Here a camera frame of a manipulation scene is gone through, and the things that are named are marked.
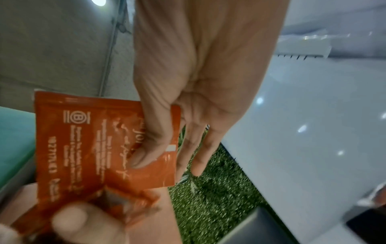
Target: orange sauce packet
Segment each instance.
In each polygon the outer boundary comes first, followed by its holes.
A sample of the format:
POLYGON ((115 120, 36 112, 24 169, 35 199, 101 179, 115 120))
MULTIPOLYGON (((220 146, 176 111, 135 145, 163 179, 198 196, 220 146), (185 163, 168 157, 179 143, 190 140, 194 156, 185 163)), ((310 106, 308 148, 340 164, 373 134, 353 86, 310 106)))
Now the orange sauce packet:
POLYGON ((145 189, 175 184, 179 107, 171 108, 173 137, 166 152, 141 169, 130 168, 145 138, 140 102, 36 91, 35 113, 38 204, 16 221, 16 229, 23 223, 22 232, 31 232, 26 220, 37 212, 43 226, 64 205, 91 201, 103 191, 130 202, 132 211, 121 216, 119 204, 101 207, 128 223, 155 207, 158 196, 145 189))

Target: green artificial grass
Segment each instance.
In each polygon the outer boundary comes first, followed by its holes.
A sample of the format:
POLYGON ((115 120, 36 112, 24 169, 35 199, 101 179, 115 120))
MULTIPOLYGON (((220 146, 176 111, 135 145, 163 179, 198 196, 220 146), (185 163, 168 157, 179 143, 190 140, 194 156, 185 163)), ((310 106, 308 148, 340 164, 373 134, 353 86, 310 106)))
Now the green artificial grass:
POLYGON ((184 244, 217 243, 258 206, 296 241, 222 145, 200 177, 189 168, 185 182, 169 188, 184 244))

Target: hand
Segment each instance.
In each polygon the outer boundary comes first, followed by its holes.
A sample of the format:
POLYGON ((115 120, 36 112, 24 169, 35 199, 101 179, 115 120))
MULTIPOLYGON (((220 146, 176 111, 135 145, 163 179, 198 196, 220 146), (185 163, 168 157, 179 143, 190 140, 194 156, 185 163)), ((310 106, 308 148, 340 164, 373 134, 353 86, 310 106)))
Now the hand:
POLYGON ((185 138, 177 178, 192 161, 199 176, 225 133, 256 95, 282 26, 288 0, 137 0, 134 84, 146 136, 134 168, 158 158, 170 143, 171 105, 182 110, 185 138))
MULTIPOLYGON (((128 244, 124 226, 99 208, 77 203, 60 210, 52 219, 53 230, 77 244, 128 244)), ((1 244, 22 244, 16 231, 0 224, 1 244)))

